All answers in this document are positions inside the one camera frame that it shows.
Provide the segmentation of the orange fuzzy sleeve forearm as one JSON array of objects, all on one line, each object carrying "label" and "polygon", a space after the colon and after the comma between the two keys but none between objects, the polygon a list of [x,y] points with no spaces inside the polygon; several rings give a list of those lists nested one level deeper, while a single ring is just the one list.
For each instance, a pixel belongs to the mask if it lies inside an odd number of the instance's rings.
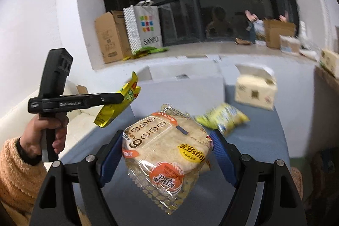
[{"label": "orange fuzzy sleeve forearm", "polygon": [[1,150],[1,203],[17,225],[28,225],[47,174],[41,156],[29,157],[12,138]]}]

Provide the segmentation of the person left hand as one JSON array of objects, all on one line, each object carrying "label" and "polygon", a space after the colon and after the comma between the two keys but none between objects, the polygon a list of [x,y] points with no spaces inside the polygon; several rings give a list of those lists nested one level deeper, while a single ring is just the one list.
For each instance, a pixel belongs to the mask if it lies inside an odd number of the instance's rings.
[{"label": "person left hand", "polygon": [[19,144],[29,158],[35,158],[42,154],[41,139],[43,131],[45,129],[55,129],[56,138],[52,146],[55,153],[59,154],[65,147],[68,123],[69,119],[64,112],[56,114],[55,118],[35,115],[21,135]]}]

